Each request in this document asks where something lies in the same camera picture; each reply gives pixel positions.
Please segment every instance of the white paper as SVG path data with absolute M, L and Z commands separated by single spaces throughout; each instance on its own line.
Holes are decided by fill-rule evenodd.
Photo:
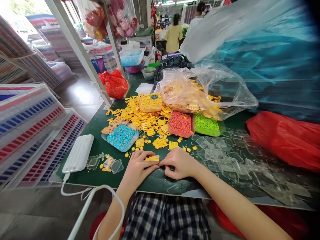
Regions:
M 140 94 L 144 91 L 149 91 L 149 93 L 150 93 L 152 88 L 153 88 L 153 84 L 141 83 L 140 86 L 136 89 L 136 93 Z

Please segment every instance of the person in background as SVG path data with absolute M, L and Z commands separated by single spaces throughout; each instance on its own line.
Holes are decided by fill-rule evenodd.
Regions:
M 197 9 L 196 9 L 196 15 L 194 16 L 194 18 L 191 20 L 191 22 L 189 24 L 186 36 L 191 31 L 191 29 L 194 28 L 195 26 L 197 26 L 199 24 L 199 22 L 202 20 L 203 12 L 205 10 L 206 10 L 206 6 L 205 6 L 204 2 L 199 2 L 197 5 Z
M 173 25 L 171 25 L 164 39 L 167 41 L 167 53 L 176 53 L 179 50 L 179 42 L 182 39 L 182 28 L 179 25 L 180 15 L 173 15 Z

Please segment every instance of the white basket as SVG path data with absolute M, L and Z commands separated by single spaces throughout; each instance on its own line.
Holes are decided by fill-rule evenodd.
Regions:
M 127 43 L 129 44 L 129 41 L 136 41 L 140 42 L 140 48 L 146 48 L 146 51 L 150 52 L 152 49 L 152 40 L 151 36 L 147 37 L 130 37 L 127 38 Z

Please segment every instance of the white cable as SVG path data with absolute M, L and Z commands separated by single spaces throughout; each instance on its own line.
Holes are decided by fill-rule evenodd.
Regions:
M 110 236 L 109 240 L 110 240 L 110 239 L 113 239 L 114 236 L 115 236 L 115 235 L 117 234 L 117 232 L 119 231 L 120 227 L 122 226 L 122 222 L 123 222 L 124 214 L 125 214 L 125 212 L 124 212 L 124 205 L 123 205 L 122 201 L 120 200 L 120 198 L 118 197 L 118 195 L 115 193 L 115 191 L 114 191 L 111 187 L 109 187 L 108 185 L 101 185 L 101 186 L 99 186 L 99 187 L 95 187 L 95 188 L 91 191 L 91 193 L 89 194 L 89 197 L 88 197 L 85 205 L 83 206 L 83 209 L 82 209 L 82 211 L 81 211 L 81 213 L 80 213 L 80 215 L 79 215 L 79 217 L 78 217 L 78 219 L 77 219 L 77 221 L 76 221 L 76 223 L 75 223 L 75 225 L 74 225 L 74 227 L 73 227 L 73 229 L 72 229 L 72 231 L 71 231 L 71 233 L 70 233 L 70 235 L 69 235 L 69 237 L 68 237 L 68 240 L 74 240 L 74 238 L 76 237 L 76 235 L 77 235 L 77 233 L 78 233 L 78 231 L 79 231 L 80 225 L 81 225 L 81 223 L 82 223 L 82 221 L 83 221 L 83 218 L 84 218 L 84 216 L 85 216 L 86 213 L 87 213 L 87 210 L 88 210 L 88 208 L 89 208 L 89 205 L 90 205 L 90 203 L 91 203 L 91 200 L 92 200 L 92 198 L 93 198 L 93 195 L 95 194 L 96 191 L 98 191 L 98 190 L 100 190 L 100 189 L 102 189 L 102 188 L 108 189 L 108 190 L 112 193 L 112 195 L 116 197 L 116 199 L 117 199 L 118 202 L 120 203 L 121 210 L 122 210 L 122 215 L 121 215 L 120 222 L 119 222 L 116 230 L 115 230 L 115 231 L 113 232 L 113 234 Z M 96 237 L 97 237 L 97 234 L 98 234 L 100 225 L 101 225 L 101 223 L 99 224 L 96 232 L 94 233 L 93 240 L 96 240 Z
M 70 173 L 66 173 L 66 175 L 64 175 L 64 178 L 63 178 L 63 183 L 62 183 L 61 190 L 60 190 L 60 192 L 61 192 L 61 194 L 62 194 L 63 196 L 74 196 L 74 195 L 81 194 L 81 197 L 82 197 L 82 194 L 83 194 L 83 193 L 85 193 L 85 192 L 87 192 L 87 191 L 89 191 L 89 190 L 92 189 L 92 188 L 86 188 L 85 190 L 83 190 L 83 191 L 81 191 L 81 192 L 65 193 L 65 192 L 63 191 L 63 188 L 64 188 L 64 185 L 66 184 L 67 180 L 69 179 L 69 177 L 70 177 Z

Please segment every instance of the hand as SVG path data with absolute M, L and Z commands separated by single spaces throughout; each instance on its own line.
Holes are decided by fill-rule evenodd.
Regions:
M 201 164 L 197 160 L 180 147 L 172 149 L 166 158 L 159 163 L 159 166 L 166 166 L 164 174 L 176 180 L 193 177 L 199 165 Z M 175 171 L 171 171 L 169 166 L 174 166 Z
M 126 172 L 119 186 L 119 189 L 125 189 L 130 196 L 150 173 L 159 168 L 157 165 L 159 163 L 158 161 L 143 161 L 148 155 L 154 155 L 154 152 L 140 150 L 133 152 L 131 155 Z

